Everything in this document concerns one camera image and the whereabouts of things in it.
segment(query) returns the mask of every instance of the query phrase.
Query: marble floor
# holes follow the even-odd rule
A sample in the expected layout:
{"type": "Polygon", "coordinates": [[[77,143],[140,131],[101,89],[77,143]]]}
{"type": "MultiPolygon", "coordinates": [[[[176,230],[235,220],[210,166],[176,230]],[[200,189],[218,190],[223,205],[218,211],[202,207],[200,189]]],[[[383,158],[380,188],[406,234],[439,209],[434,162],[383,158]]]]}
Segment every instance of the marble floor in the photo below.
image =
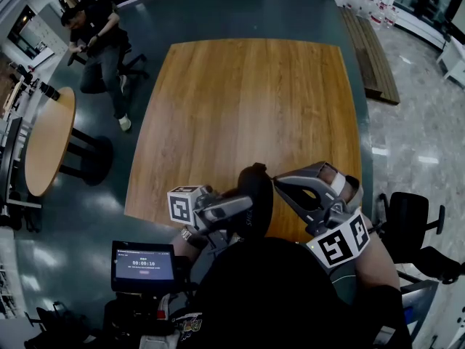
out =
{"type": "MultiPolygon", "coordinates": [[[[429,199],[429,221],[445,205],[444,231],[426,233],[424,246],[465,261],[465,91],[442,80],[439,50],[398,28],[379,31],[399,91],[397,106],[368,101],[373,146],[373,197],[405,191],[429,199]]],[[[407,273],[424,278],[412,265],[407,273]]],[[[429,348],[435,327],[451,302],[453,287],[440,285],[415,342],[429,348]]]]}

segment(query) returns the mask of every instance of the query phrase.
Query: jeans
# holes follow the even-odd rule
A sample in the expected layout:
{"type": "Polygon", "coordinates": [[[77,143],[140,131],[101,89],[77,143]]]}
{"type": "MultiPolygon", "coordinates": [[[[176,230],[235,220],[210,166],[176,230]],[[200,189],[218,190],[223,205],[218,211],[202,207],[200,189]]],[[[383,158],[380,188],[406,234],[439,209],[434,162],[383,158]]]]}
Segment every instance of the jeans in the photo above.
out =
{"type": "Polygon", "coordinates": [[[121,119],[127,112],[118,76],[119,52],[120,47],[108,45],[89,56],[81,79],[81,92],[90,94],[108,92],[110,94],[115,108],[114,116],[117,119],[121,119]]]}

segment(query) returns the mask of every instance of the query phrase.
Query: gray floor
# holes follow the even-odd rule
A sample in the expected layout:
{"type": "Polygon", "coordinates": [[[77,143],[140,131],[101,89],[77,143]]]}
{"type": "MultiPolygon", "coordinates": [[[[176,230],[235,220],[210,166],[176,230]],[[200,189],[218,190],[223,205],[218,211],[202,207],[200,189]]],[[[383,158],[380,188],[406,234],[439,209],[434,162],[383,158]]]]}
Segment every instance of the gray floor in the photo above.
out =
{"type": "MultiPolygon", "coordinates": [[[[163,59],[173,43],[202,39],[265,37],[323,42],[341,48],[360,133],[364,208],[371,208],[372,161],[368,109],[355,54],[333,0],[143,0],[120,11],[134,53],[148,58],[147,81],[133,84],[132,132],[124,134],[112,118],[107,95],[83,95],[78,90],[82,66],[66,67],[65,58],[50,84],[73,87],[77,97],[76,128],[92,136],[104,135],[114,147],[114,162],[105,181],[89,187],[59,174],[43,198],[43,230],[16,234],[19,270],[30,311],[65,303],[99,327],[103,307],[114,298],[110,289],[112,240],[166,243],[172,228],[124,216],[124,203],[137,137],[163,59]]],[[[66,165],[74,165],[67,157],[66,165]]],[[[211,260],[195,267],[198,280],[211,260]]]]}
{"type": "MultiPolygon", "coordinates": [[[[429,199],[429,221],[446,208],[444,231],[426,234],[430,245],[464,262],[465,206],[465,91],[442,80],[445,69],[436,64],[439,50],[393,28],[379,32],[391,65],[401,103],[368,103],[373,144],[373,195],[405,191],[429,199]]],[[[412,265],[407,273],[424,278],[412,265]]],[[[452,286],[440,285],[429,317],[415,343],[428,348],[452,286]]]]}

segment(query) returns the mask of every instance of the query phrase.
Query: sneaker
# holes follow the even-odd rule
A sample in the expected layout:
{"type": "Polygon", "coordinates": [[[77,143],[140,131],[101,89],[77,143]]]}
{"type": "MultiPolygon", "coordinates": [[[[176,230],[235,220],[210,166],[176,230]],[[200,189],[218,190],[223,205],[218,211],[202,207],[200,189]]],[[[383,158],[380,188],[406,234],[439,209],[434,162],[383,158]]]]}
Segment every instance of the sneaker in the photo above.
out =
{"type": "Polygon", "coordinates": [[[123,116],[121,119],[118,119],[119,121],[119,126],[123,130],[123,132],[129,131],[129,128],[131,128],[131,121],[129,120],[127,114],[123,116]]]}
{"type": "Polygon", "coordinates": [[[124,94],[124,88],[126,87],[126,82],[128,81],[128,77],[126,75],[121,75],[120,77],[119,86],[121,87],[121,93],[124,94]]]}

